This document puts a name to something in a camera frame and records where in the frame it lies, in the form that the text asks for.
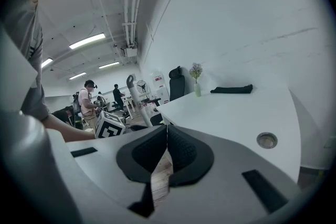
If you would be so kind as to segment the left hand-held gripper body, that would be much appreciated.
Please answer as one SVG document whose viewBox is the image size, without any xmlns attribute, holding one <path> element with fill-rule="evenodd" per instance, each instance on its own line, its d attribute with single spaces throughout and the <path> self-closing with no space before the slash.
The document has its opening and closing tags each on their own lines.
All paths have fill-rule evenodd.
<svg viewBox="0 0 336 224">
<path fill-rule="evenodd" d="M 107 138 L 121 135 L 125 132 L 125 125 L 121 120 L 106 111 L 101 111 L 95 125 L 95 138 Z"/>
</svg>

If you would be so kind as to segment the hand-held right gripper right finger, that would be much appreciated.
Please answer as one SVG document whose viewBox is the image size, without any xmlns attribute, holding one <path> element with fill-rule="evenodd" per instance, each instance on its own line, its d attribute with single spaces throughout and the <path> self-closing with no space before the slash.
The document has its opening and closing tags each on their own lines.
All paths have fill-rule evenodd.
<svg viewBox="0 0 336 224">
<path fill-rule="evenodd" d="M 300 189 L 249 148 L 179 126 L 167 126 L 173 174 L 155 209 L 163 223 L 250 223 L 277 211 Z"/>
</svg>

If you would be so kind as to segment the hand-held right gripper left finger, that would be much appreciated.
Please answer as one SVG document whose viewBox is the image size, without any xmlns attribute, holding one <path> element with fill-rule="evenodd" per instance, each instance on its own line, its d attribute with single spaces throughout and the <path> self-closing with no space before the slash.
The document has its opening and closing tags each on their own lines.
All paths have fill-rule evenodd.
<svg viewBox="0 0 336 224">
<path fill-rule="evenodd" d="M 146 218 L 154 212 L 151 176 L 167 148 L 166 126 L 67 146 L 84 173 L 119 205 Z"/>
</svg>

